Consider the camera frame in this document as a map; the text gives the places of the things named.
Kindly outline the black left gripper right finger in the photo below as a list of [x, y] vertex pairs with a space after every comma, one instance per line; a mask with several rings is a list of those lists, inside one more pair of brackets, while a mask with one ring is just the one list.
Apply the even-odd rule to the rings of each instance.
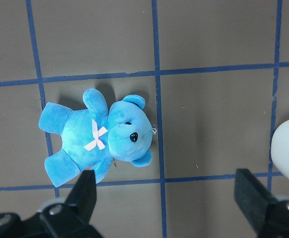
[[234, 199], [258, 238], [289, 238], [288, 196], [274, 196], [249, 169], [237, 169]]

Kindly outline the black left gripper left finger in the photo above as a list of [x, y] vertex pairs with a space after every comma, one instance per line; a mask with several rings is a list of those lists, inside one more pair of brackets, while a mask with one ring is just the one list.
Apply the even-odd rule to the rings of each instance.
[[100, 238], [90, 225], [97, 201], [95, 173], [83, 171], [65, 199], [52, 199], [30, 218], [0, 213], [0, 238]]

